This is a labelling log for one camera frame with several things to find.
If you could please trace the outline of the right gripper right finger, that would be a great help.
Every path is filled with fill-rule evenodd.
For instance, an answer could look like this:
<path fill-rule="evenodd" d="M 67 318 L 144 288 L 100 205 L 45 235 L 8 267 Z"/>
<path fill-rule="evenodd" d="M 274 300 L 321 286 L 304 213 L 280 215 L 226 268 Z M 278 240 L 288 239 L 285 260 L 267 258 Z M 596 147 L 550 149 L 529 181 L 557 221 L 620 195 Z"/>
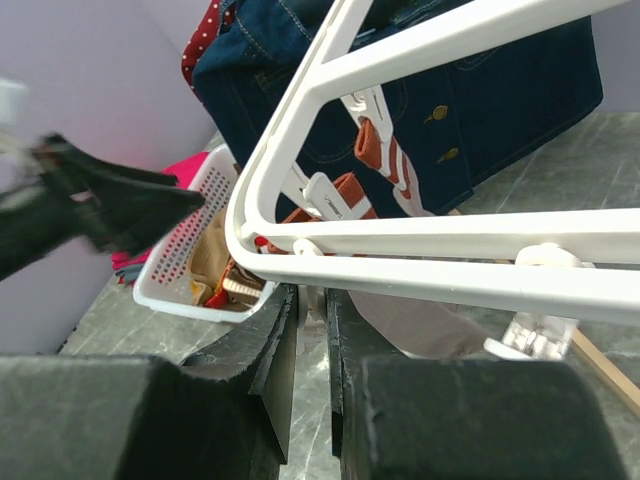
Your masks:
<path fill-rule="evenodd" d="M 332 451 L 345 479 L 623 479 L 592 390 L 557 362 L 405 356 L 326 297 Z"/>

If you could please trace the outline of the white plastic clip hanger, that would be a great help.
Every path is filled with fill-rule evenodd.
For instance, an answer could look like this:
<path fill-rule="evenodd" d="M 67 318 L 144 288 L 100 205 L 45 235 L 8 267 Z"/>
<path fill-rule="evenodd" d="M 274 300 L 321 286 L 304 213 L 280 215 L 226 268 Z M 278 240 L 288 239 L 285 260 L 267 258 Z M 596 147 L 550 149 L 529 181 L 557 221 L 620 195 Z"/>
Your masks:
<path fill-rule="evenodd" d="M 600 102 L 591 17 L 609 8 L 336 1 L 295 52 L 266 4 L 240 7 L 237 32 L 292 68 L 238 149 L 232 258 L 274 282 L 637 325 L 637 209 L 455 212 Z"/>

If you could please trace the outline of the tan stocking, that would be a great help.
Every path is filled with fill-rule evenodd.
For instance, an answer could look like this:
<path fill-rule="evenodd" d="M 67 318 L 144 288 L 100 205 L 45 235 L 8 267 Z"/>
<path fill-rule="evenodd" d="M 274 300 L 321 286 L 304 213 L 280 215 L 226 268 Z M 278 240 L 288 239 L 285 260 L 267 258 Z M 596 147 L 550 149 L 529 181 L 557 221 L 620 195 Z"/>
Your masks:
<path fill-rule="evenodd" d="M 220 210 L 204 228 L 187 260 L 193 305 L 203 306 L 222 289 L 230 261 L 224 229 L 226 212 L 226 208 Z"/>

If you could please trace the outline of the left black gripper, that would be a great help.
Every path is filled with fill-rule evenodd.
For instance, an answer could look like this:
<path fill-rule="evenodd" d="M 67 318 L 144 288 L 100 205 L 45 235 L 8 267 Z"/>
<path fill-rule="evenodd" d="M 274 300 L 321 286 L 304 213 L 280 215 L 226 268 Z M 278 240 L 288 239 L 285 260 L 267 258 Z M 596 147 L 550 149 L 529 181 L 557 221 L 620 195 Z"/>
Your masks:
<path fill-rule="evenodd" d="M 83 235 L 100 251 L 138 255 L 205 204 L 174 175 L 98 159 L 60 134 L 29 154 L 44 184 L 1 194 L 1 280 Z"/>

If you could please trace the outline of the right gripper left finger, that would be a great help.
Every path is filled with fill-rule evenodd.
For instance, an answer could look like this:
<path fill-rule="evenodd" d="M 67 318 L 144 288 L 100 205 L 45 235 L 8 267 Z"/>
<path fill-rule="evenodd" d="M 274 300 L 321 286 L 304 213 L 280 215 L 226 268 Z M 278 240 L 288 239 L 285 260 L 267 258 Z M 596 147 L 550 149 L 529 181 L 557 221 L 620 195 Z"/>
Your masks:
<path fill-rule="evenodd" d="M 292 414 L 298 290 L 181 364 L 5 355 L 5 479 L 274 479 Z"/>

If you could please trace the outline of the beige striped-cuff sock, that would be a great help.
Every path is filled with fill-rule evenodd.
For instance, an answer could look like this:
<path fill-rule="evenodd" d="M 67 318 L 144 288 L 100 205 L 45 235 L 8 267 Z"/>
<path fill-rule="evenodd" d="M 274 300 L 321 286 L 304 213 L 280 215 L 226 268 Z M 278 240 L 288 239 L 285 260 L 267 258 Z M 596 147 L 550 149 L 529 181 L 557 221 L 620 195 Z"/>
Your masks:
<path fill-rule="evenodd" d="M 464 358 L 483 350 L 486 329 L 453 304 L 351 291 L 357 312 L 410 357 Z"/>
<path fill-rule="evenodd" d="M 361 163 L 391 184 L 393 197 L 405 214 L 410 217 L 433 216 L 422 204 L 413 163 L 393 134 L 383 136 L 371 119 L 361 117 L 354 154 Z"/>

